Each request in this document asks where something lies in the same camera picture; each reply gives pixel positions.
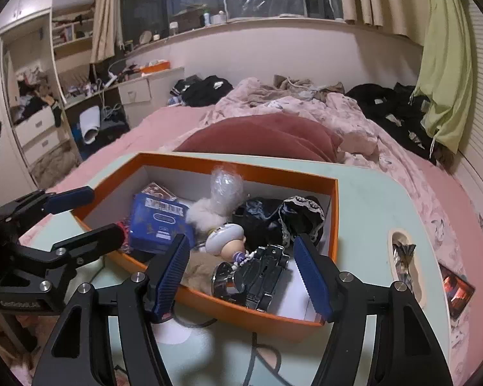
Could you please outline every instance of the barcode label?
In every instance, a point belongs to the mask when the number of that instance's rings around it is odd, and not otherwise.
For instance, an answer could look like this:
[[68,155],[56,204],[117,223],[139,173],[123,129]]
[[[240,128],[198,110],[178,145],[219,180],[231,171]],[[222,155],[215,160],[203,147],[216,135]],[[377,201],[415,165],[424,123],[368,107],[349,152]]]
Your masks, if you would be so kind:
[[178,215],[184,217],[184,210],[182,207],[169,205],[168,203],[163,203],[153,198],[145,199],[145,206],[152,209],[162,210],[163,212],[171,213],[172,215]]

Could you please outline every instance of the table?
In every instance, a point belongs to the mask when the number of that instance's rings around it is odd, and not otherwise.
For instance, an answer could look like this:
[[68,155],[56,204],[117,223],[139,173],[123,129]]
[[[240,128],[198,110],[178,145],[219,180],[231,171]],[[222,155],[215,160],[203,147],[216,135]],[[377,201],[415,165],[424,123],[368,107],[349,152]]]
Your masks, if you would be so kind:
[[[423,223],[406,190],[380,171],[314,161],[286,160],[242,155],[176,154],[221,161],[289,169],[338,179],[339,233],[338,262],[341,271],[350,271],[365,283],[390,286],[393,281],[387,251],[388,232],[403,228],[417,245],[426,285],[424,313],[450,358],[450,324],[446,296],[438,263]],[[90,181],[94,187],[133,155],[121,157]],[[57,215],[34,238],[33,247],[44,250],[57,241],[82,233],[69,212]],[[95,287],[121,283],[129,276],[107,258],[104,268],[93,278]],[[83,268],[78,283],[90,279],[100,263]],[[256,335],[223,322],[215,321],[180,304],[174,319],[154,326],[158,346],[175,386],[187,385],[294,385],[309,384],[325,350],[331,325],[300,344]],[[117,318],[109,318],[114,365],[124,367]],[[374,348],[375,316],[367,317],[363,352],[355,385],[367,384]]]

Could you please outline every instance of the blue package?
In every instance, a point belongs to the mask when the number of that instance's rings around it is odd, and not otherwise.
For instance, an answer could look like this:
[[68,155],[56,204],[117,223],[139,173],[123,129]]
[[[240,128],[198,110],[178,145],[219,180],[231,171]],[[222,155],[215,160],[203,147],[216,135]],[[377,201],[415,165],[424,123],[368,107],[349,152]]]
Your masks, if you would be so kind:
[[193,227],[186,223],[188,208],[171,200],[139,193],[134,198],[129,228],[132,248],[164,254],[175,235],[184,234],[190,248],[195,245]]

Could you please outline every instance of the green fabric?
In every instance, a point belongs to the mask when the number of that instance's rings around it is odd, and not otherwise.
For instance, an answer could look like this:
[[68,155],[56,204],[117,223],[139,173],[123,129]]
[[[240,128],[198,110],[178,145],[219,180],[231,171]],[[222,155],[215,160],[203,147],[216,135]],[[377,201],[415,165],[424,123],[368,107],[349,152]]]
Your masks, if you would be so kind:
[[456,153],[473,90],[471,40],[461,0],[429,0],[430,16],[414,95],[431,100],[422,124]]

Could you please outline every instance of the open box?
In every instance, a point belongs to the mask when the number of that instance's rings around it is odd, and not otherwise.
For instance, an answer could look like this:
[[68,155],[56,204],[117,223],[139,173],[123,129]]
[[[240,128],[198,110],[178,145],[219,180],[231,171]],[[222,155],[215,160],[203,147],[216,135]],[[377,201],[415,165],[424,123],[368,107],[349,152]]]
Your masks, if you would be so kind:
[[[229,170],[242,176],[244,189],[251,197],[317,197],[326,213],[325,234],[319,250],[336,262],[338,181],[313,174],[178,155],[140,153],[96,186],[93,203],[73,210],[72,214],[86,230],[117,222],[129,216],[134,195],[152,181],[165,186],[180,198],[191,201],[208,198],[211,194],[211,172],[226,164]],[[131,273],[145,271],[147,268],[128,254],[112,252],[109,257]],[[296,268],[294,274],[295,280],[298,277],[298,283],[303,288]],[[306,311],[302,319],[247,309],[182,285],[179,286],[175,300],[249,331],[299,342],[324,324],[307,295],[305,298]]]

